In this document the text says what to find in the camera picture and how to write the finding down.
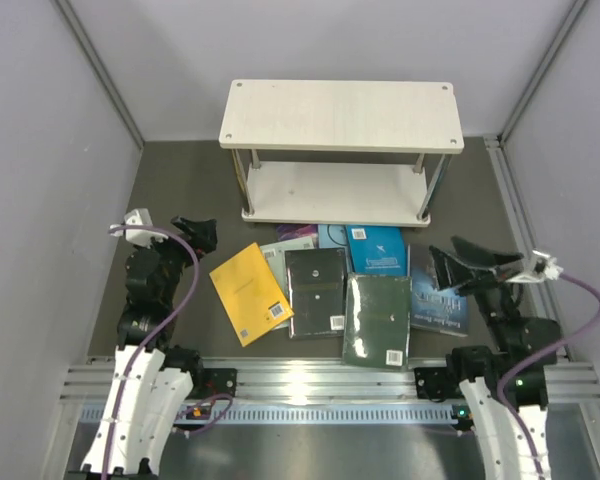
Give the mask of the pale grey-green book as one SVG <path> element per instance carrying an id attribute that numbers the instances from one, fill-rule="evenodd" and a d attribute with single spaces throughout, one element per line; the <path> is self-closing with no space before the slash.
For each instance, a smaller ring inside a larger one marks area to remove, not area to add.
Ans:
<path id="1" fill-rule="evenodd" d="M 314 241 L 311 236 L 298 237 L 260 246 L 261 253 L 268 262 L 269 268 L 286 298 L 289 297 L 289 290 L 285 253 L 287 251 L 309 250 L 314 248 Z"/>

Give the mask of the bright blue book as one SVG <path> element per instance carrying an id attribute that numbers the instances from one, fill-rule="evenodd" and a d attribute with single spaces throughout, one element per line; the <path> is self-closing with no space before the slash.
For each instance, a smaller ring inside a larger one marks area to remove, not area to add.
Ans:
<path id="1" fill-rule="evenodd" d="M 408 275 L 407 248 L 398 227 L 347 225 L 346 234 L 355 273 Z"/>

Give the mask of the yellow Little Prince book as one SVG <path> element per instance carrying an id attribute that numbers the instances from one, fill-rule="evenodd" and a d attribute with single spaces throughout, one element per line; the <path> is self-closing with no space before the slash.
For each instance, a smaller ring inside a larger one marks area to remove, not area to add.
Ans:
<path id="1" fill-rule="evenodd" d="M 209 276 L 242 347 L 294 315 L 257 243 L 242 249 Z"/>

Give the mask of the dark green book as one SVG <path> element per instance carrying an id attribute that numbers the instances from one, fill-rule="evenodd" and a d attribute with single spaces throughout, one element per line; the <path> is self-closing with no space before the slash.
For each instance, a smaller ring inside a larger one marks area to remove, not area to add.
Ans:
<path id="1" fill-rule="evenodd" d="M 352 274 L 347 280 L 342 362 L 403 371 L 408 363 L 411 278 Z"/>

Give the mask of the black glossy book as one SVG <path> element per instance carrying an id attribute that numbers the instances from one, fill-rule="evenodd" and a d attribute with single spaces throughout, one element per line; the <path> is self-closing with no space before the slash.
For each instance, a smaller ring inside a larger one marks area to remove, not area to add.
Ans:
<path id="1" fill-rule="evenodd" d="M 285 253 L 293 316 L 292 340 L 340 337 L 345 324 L 347 276 L 343 248 L 291 250 Z"/>

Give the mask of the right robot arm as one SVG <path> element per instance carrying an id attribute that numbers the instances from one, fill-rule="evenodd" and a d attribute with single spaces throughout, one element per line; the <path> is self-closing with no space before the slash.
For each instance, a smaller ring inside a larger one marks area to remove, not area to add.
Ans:
<path id="1" fill-rule="evenodd" d="M 452 244 L 450 251 L 428 249 L 435 285 L 475 300 L 495 346 L 453 349 L 447 385 L 471 412 L 486 478 L 548 479 L 545 369 L 557 361 L 562 331 L 552 319 L 524 315 L 520 296 L 527 285 L 558 279 L 562 269 L 538 250 L 498 252 L 459 236 Z"/>

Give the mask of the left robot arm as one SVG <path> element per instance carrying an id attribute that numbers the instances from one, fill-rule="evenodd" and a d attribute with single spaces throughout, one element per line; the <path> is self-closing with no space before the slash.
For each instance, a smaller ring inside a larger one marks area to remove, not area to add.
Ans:
<path id="1" fill-rule="evenodd" d="M 146 209 L 127 213 L 108 233 L 133 247 L 125 262 L 126 303 L 117 326 L 114 372 L 95 438 L 68 479 L 156 479 L 176 416 L 186 397 L 205 388 L 199 353 L 172 345 L 187 268 L 217 247 L 217 223 L 176 216 L 176 232 L 153 225 Z"/>

